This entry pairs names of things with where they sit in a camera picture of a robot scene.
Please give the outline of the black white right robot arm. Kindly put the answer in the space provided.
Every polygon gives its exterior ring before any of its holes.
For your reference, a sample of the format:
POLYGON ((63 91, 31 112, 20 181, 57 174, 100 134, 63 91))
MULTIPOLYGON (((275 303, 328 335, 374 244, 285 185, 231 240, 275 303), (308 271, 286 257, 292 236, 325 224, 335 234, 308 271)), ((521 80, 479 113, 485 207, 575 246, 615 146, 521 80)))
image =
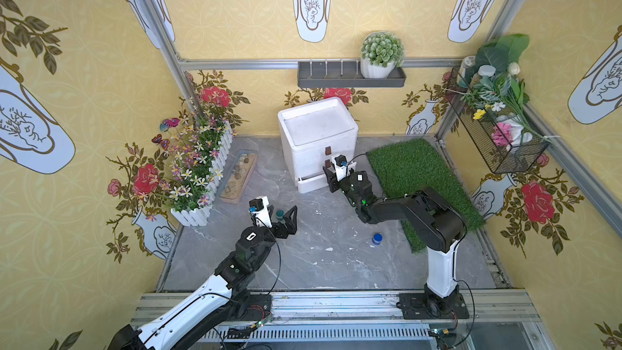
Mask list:
POLYGON ((440 194, 426 187, 397 199, 380 199, 365 171, 335 173, 324 169, 331 192, 341 191, 365 224, 387 221, 408 223, 426 245, 428 277, 423 293, 402 294, 398 308, 412 319, 420 310, 433 319, 469 316, 455 279, 456 255, 467 225, 462 215, 440 194))

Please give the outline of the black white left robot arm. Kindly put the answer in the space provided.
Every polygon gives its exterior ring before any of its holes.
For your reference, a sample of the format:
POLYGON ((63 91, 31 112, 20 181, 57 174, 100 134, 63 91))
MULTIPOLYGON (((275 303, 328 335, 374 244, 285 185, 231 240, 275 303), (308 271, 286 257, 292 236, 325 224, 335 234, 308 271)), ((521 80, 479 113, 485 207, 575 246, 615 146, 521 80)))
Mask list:
POLYGON ((249 306, 247 285, 267 260, 272 246, 297 232, 297 207, 272 220, 266 196, 249 201, 252 225, 231 252, 191 295, 157 319, 134 329, 126 325, 109 349, 188 349, 211 329, 249 306))

